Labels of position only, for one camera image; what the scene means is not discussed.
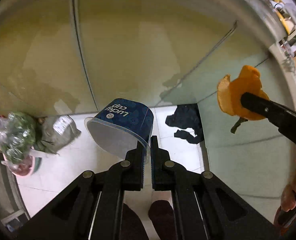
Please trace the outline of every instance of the white tile floor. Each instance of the white tile floor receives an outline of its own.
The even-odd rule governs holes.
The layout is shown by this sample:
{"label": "white tile floor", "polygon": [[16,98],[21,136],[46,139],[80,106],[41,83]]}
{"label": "white tile floor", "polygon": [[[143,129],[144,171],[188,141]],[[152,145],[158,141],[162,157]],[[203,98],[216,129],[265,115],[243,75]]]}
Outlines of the white tile floor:
{"label": "white tile floor", "polygon": [[[169,151],[170,158],[182,164],[189,171],[201,173],[202,158],[199,158],[199,145],[175,138],[177,128],[165,124],[168,115],[172,115],[176,106],[151,108],[154,114],[152,135],[157,135],[160,148]],[[61,149],[58,155],[48,155],[43,158],[39,170],[27,178],[17,177],[19,189],[30,216],[34,216],[60,191],[85,170],[95,173],[105,171],[120,159],[105,152],[93,141],[84,125],[84,119],[95,114],[71,115],[77,128],[81,131],[79,138]],[[148,218],[151,204],[151,168],[150,163],[145,168],[144,189],[140,192],[127,192],[126,201],[129,207],[141,218],[150,239],[155,239],[152,223]]]}

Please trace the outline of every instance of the orange peel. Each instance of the orange peel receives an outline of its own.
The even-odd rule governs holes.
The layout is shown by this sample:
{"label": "orange peel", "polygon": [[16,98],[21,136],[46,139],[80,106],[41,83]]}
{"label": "orange peel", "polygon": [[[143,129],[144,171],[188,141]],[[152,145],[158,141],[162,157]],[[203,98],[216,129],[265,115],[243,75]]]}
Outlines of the orange peel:
{"label": "orange peel", "polygon": [[217,91],[218,104],[222,112],[231,116],[238,115],[251,121],[265,118],[244,108],[240,101],[241,96],[246,92],[269,100],[267,94],[262,90],[260,72],[256,68],[244,65],[238,78],[232,82],[229,74],[224,76],[218,83]]}

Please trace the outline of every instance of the clear plastic wrap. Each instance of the clear plastic wrap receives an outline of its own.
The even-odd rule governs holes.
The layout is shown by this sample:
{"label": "clear plastic wrap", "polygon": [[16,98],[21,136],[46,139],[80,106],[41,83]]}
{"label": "clear plastic wrap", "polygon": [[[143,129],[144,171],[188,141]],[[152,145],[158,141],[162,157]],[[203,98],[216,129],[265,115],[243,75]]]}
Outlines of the clear plastic wrap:
{"label": "clear plastic wrap", "polygon": [[0,149],[7,160],[19,164],[36,141],[36,121],[28,114],[11,112],[0,117]]}

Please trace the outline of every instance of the cabinet door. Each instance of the cabinet door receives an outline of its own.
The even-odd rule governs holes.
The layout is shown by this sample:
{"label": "cabinet door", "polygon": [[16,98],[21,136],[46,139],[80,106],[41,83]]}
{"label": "cabinet door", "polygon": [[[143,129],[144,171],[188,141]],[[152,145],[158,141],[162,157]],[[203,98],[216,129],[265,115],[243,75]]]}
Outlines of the cabinet door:
{"label": "cabinet door", "polygon": [[34,1],[0,20],[0,95],[0,114],[97,111],[70,23],[69,0]]}
{"label": "cabinet door", "polygon": [[99,109],[115,98],[155,106],[230,29],[176,0],[79,0],[78,8]]}

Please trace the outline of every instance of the screw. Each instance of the screw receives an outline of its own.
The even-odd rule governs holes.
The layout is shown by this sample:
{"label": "screw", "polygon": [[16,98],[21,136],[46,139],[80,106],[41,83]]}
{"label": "screw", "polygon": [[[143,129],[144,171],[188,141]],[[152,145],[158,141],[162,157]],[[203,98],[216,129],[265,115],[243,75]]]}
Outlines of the screw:
{"label": "screw", "polygon": [[127,161],[127,160],[122,161],[122,162],[120,163],[120,165],[123,166],[123,167],[128,167],[128,166],[130,165],[130,161]]}
{"label": "screw", "polygon": [[202,173],[202,175],[206,178],[206,179],[211,179],[213,177],[213,174],[211,171],[205,171],[204,173]]}
{"label": "screw", "polygon": [[87,178],[91,178],[92,177],[92,171],[84,171],[84,173],[82,174],[82,176],[87,179]]}
{"label": "screw", "polygon": [[174,166],[174,162],[173,162],[173,161],[166,161],[166,162],[164,163],[164,165],[165,165],[166,167],[168,167],[168,168],[172,168],[172,167]]}

